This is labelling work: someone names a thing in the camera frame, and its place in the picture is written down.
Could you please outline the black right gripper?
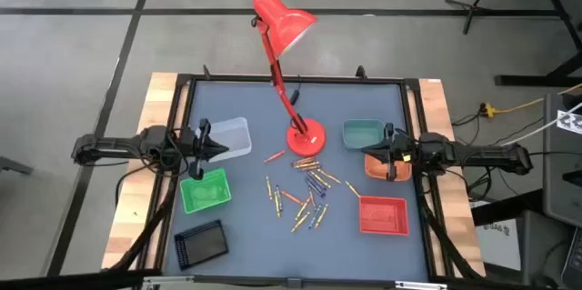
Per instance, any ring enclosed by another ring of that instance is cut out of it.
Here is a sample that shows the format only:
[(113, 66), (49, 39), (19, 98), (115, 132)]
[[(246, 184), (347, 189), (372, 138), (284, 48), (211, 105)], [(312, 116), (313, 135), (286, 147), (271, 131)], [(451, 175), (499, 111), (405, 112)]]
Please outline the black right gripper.
[(385, 139), (374, 144), (363, 147), (362, 152), (373, 156), (379, 161), (386, 161), (386, 180), (390, 182), (406, 181), (412, 175), (412, 165), (410, 155), (406, 155), (407, 140), (402, 135), (395, 135), (395, 128), (391, 123), (386, 123), (384, 129)]

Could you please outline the orange plastic bin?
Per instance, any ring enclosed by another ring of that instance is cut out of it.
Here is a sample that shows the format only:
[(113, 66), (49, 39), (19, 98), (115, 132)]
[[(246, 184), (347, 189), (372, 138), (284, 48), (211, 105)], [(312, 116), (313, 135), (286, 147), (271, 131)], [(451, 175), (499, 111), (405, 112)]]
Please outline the orange plastic bin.
[[(395, 181), (406, 181), (412, 176), (412, 165), (404, 161), (395, 161), (396, 168)], [(386, 180), (388, 165), (383, 164), (371, 155), (365, 155), (365, 173), (367, 176)]]

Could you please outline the clear plastic bin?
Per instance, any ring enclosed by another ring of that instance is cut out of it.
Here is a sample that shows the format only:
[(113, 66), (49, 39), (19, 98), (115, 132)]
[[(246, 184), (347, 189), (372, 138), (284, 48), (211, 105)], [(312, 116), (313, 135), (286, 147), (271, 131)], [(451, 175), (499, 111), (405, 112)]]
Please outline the clear plastic bin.
[(211, 130), (208, 137), (217, 141), (221, 145), (227, 146), (228, 151), (224, 154), (215, 156), (212, 160), (207, 162), (215, 163), (236, 158), (241, 155), (247, 155), (251, 152), (252, 142), (248, 124), (244, 117), (237, 117), (215, 123), (209, 121), (209, 123), (211, 125)]

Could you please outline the teal plastic bin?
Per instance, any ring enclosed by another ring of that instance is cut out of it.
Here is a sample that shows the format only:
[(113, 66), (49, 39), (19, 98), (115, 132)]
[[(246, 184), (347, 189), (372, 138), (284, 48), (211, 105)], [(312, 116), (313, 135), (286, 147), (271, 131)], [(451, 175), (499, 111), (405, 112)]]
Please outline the teal plastic bin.
[(376, 119), (351, 119), (343, 123), (343, 142), (346, 149), (359, 150), (384, 139), (385, 124)]

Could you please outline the green plastic basket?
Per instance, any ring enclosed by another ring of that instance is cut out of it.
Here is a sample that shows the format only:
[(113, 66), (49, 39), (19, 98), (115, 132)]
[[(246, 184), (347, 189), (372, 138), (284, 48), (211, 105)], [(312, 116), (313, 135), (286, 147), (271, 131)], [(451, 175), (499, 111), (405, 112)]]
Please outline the green plastic basket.
[(205, 172), (201, 180), (184, 179), (179, 189), (186, 214), (221, 205), (232, 198), (224, 168)]

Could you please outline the red plastic basket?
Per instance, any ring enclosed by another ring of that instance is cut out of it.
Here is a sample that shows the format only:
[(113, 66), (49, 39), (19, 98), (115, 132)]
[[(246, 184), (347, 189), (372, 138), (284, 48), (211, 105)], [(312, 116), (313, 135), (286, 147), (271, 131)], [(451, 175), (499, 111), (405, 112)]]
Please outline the red plastic basket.
[(407, 205), (402, 197), (362, 195), (359, 197), (358, 210), (361, 233), (409, 235)]

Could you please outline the black plastic basket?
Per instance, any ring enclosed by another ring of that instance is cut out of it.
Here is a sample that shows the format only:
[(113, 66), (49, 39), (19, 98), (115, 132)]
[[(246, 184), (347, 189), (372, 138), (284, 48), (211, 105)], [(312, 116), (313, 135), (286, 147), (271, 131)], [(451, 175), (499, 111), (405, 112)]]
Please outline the black plastic basket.
[(220, 220), (214, 220), (174, 235), (181, 270), (200, 265), (229, 252)]

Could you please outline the grey blue table mat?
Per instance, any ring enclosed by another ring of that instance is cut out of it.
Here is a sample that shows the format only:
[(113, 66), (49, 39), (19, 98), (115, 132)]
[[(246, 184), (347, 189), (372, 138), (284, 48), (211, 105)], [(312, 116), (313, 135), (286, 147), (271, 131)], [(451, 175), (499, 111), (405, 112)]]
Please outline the grey blue table mat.
[[(424, 282), (428, 268), (423, 232), (412, 181), (388, 182), (365, 173), (365, 157), (346, 149), (343, 123), (350, 119), (377, 119), (404, 128), (406, 118), (398, 85), (305, 84), (300, 86), (296, 110), (319, 121), (326, 130), (326, 144), (318, 156), (331, 185), (317, 203), (326, 214), (317, 229), (304, 222), (294, 233), (300, 205), (281, 195), (283, 212), (276, 216), (276, 185), (303, 201), (308, 194), (306, 176), (295, 170), (295, 156), (286, 146), (289, 117), (274, 88), (268, 83), (196, 85), (191, 122), (202, 118), (221, 122), (244, 117), (252, 142), (251, 152), (218, 163), (226, 171), (230, 201), (186, 214), (176, 203), (171, 233), (220, 220), (229, 252), (191, 269), (192, 275), (243, 277), (298, 277), (364, 281), (407, 280)], [(280, 158), (264, 159), (286, 150)], [(269, 176), (273, 200), (266, 189)], [(365, 234), (359, 230), (358, 200), (345, 185), (360, 194), (402, 197), (407, 203), (409, 235)]]

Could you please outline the red desk lamp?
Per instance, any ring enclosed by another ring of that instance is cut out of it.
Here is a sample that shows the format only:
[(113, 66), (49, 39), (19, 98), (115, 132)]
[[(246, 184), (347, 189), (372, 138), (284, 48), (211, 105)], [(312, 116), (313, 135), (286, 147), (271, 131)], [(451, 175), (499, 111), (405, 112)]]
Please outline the red desk lamp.
[(302, 117), (287, 96), (279, 58), (294, 46), (317, 21), (307, 11), (288, 8), (281, 0), (253, 0), (256, 18), (252, 25), (261, 36), (272, 85), (291, 119), (286, 143), (295, 154), (308, 157), (319, 154), (326, 144), (326, 131), (313, 118)]

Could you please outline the white cardboard box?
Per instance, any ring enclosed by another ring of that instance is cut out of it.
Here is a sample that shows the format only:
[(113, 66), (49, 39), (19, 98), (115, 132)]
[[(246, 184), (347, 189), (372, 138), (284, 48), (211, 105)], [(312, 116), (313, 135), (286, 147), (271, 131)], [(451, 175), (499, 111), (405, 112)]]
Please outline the white cardboard box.
[(485, 263), (520, 271), (521, 256), (515, 219), (477, 227), (481, 255)]

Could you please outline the black tripod stand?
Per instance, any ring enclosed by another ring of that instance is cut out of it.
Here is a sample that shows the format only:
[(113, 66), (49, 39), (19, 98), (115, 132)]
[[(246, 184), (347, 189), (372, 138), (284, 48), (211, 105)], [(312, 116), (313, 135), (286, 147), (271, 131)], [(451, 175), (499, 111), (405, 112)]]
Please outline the black tripod stand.
[(483, 11), (483, 8), (479, 6), (481, 0), (474, 0), (472, 4), (459, 2), (457, 0), (445, 0), (445, 3), (448, 5), (456, 5), (459, 6), (465, 13), (465, 23), (462, 29), (462, 34), (467, 35), (470, 29), (470, 26), (473, 21), (473, 17), (476, 12)]

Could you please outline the grey cabinet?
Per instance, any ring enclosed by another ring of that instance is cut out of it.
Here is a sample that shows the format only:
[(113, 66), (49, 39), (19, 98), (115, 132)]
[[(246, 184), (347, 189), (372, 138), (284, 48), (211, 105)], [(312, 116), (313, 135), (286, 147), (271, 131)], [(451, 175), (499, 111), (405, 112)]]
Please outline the grey cabinet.
[[(561, 95), (546, 95), (544, 122), (557, 120), (557, 111), (568, 112)], [(557, 127), (543, 131), (543, 192), (545, 214), (582, 227), (582, 135)]]

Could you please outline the grey computer case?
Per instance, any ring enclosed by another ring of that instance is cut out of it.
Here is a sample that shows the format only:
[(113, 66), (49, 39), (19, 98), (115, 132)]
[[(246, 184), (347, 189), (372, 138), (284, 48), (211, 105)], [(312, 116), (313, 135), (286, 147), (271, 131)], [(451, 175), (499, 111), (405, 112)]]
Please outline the grey computer case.
[(517, 222), (521, 282), (525, 285), (564, 289), (561, 273), (574, 228), (526, 210)]

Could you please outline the grey stand foot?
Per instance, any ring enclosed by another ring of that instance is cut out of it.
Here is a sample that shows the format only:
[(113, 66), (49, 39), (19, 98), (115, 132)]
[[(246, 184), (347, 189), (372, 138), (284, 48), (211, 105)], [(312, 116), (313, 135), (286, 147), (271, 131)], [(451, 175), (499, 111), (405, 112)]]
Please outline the grey stand foot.
[(31, 166), (21, 164), (4, 156), (0, 156), (0, 172), (13, 171), (21, 175), (30, 175), (33, 170), (34, 168)]

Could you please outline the black desk leg frame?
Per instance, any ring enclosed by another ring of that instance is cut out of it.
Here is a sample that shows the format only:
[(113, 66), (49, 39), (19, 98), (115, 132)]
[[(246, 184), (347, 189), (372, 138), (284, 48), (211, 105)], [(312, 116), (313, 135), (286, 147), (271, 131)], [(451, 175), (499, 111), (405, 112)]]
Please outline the black desk leg frame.
[(572, 76), (582, 70), (582, 39), (578, 35), (571, 19), (560, 0), (550, 0), (554, 11), (566, 27), (577, 52), (564, 63), (546, 75), (496, 75), (495, 85), (532, 86), (532, 87), (567, 87), (582, 83), (582, 76)]

